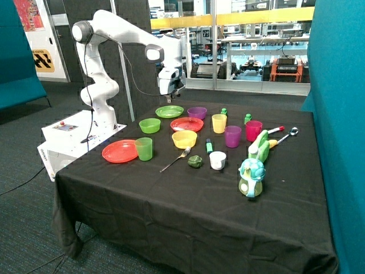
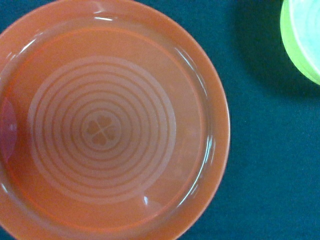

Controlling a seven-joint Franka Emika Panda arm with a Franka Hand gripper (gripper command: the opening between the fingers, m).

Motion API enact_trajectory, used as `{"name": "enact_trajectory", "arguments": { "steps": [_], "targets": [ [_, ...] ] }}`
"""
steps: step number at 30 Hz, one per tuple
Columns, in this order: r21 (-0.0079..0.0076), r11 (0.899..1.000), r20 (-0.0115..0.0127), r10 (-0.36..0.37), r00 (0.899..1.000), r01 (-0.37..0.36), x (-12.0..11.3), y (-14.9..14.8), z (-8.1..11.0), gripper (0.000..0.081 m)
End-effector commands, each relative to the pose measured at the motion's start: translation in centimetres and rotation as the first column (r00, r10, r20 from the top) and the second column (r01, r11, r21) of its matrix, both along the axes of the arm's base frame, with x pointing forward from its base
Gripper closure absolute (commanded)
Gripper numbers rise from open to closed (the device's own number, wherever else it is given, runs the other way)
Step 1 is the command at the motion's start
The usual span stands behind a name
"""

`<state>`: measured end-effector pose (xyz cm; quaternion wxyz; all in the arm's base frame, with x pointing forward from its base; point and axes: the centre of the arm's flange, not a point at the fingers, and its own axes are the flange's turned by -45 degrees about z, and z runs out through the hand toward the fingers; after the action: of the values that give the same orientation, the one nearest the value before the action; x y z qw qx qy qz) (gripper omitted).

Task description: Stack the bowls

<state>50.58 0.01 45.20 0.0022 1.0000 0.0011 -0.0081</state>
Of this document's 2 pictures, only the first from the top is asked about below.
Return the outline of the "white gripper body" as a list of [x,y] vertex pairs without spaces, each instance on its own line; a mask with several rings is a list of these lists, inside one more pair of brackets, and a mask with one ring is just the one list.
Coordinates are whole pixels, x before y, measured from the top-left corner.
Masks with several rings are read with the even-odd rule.
[[180,68],[164,67],[158,75],[160,95],[179,93],[185,88],[185,71]]

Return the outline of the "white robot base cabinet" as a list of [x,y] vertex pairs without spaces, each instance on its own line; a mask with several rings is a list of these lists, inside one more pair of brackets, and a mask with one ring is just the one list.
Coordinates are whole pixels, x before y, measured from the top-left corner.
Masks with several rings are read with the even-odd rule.
[[37,147],[50,180],[61,169],[126,127],[116,122],[106,124],[96,113],[82,110],[42,128],[45,142]]

